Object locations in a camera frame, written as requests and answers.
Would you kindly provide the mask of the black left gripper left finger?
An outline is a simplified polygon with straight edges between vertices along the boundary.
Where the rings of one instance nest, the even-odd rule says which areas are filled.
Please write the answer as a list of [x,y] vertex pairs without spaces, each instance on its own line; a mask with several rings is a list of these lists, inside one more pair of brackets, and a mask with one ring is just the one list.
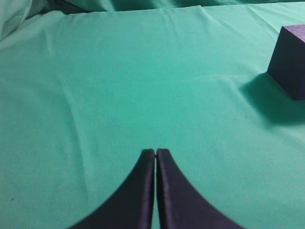
[[150,229],[154,204],[154,163],[154,150],[143,150],[119,188],[94,212],[71,228]]

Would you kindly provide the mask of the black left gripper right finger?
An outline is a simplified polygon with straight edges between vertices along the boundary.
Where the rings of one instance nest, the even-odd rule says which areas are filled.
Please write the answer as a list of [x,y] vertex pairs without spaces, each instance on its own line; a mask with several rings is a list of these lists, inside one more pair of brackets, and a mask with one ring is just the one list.
[[212,206],[192,186],[170,150],[156,154],[156,188],[162,229],[241,229],[242,226]]

